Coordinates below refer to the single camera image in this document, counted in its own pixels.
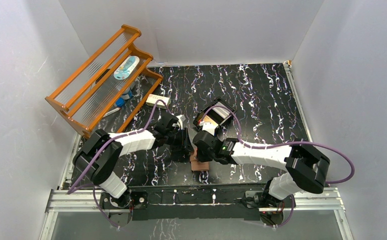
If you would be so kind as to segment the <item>grey white card stack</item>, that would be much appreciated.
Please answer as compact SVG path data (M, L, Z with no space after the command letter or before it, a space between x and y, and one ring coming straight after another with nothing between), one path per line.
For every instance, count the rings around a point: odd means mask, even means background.
M212 110L223 119L227 119L231 116L231 113L227 110L227 107L221 102L217 102Z

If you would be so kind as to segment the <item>blue cap bottle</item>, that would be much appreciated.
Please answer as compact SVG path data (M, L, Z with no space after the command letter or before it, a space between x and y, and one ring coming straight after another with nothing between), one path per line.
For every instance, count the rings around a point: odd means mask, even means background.
M114 106L117 108L122 108L132 98L133 98L133 92L132 92L132 89L129 87L116 100L116 102L114 103Z

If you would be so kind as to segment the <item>white pen under shelf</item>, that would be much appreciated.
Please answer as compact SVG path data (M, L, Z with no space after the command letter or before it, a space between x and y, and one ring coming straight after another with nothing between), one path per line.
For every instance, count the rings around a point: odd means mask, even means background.
M105 118L105 117L107 117L107 116L110 116L110 115L112 115L112 114L114 114L114 113L116 113L116 112L118 112L118 111L120 111L120 110L121 110L120 107L116 107L116 108L114 108L113 110L110 110L110 111L106 112L106 113L103 115L103 118Z

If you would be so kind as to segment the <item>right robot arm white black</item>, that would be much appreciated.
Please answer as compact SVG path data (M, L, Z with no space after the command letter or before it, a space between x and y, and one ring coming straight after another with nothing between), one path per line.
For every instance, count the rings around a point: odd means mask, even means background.
M321 194L324 191L330 160L309 142L275 146L240 142L235 138L219 140L207 131L193 138L200 162L222 165L261 165L285 173L269 180L262 193L264 203L276 207L289 195L300 191Z

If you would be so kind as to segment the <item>black card tray box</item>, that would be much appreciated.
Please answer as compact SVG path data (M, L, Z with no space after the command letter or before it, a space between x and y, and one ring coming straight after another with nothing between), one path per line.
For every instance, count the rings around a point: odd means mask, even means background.
M217 97L213 101L211 101L210 103L207 103L203 107L203 109L201 109L197 113L196 117L192 121L192 123L194 125L194 129L197 132L199 132L201 130L201 127L200 127L199 124L200 124L202 119L205 122L212 122L212 123L218 125L218 128L217 128L216 133L215 133L216 136L218 135L219 131L223 127L226 127L234 119L232 114L231 114L230 117L228 117L226 119L223 119L216 112L214 112L213 108L214 108L214 106L216 105L217 102L223 103L227 107L226 109L228 111L232 111L234 114L237 112L236 108L233 105L229 104L227 101L225 101L221 97Z

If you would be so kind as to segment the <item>white red small box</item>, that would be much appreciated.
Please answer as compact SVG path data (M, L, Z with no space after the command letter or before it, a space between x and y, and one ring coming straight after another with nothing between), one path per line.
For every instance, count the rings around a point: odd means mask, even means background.
M156 104L157 108L165 109L170 105L170 98L156 94L149 94L145 103L148 106L154 106Z

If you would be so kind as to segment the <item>orange wooden shelf rack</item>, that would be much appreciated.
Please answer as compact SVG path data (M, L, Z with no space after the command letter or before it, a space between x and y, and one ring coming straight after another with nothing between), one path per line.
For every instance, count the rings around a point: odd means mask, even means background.
M122 25L95 53L72 73L45 100L82 137L88 139L101 119L131 87L140 91L140 99L125 105L127 116L118 133L123 132L147 98L161 84L163 76L148 69L153 56L135 46L142 35L133 26ZM139 62L127 78L118 79L115 71L130 57Z

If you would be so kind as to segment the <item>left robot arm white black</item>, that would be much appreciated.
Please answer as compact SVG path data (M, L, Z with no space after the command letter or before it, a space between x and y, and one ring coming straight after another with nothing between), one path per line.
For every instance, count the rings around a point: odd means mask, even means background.
M111 196L118 208L131 202L131 190L114 172L119 158L138 151L147 151L168 145L179 155L194 152L188 129L183 126L183 115L165 112L157 122L147 128L125 133L107 133L96 130L76 153L72 162L76 169L95 186L101 187Z

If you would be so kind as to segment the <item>white blue tube package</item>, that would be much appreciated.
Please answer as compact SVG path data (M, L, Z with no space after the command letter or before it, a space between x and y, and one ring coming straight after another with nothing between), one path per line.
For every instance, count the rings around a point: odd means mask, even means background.
M113 77L117 80L127 79L140 62L138 56L131 55L114 71Z

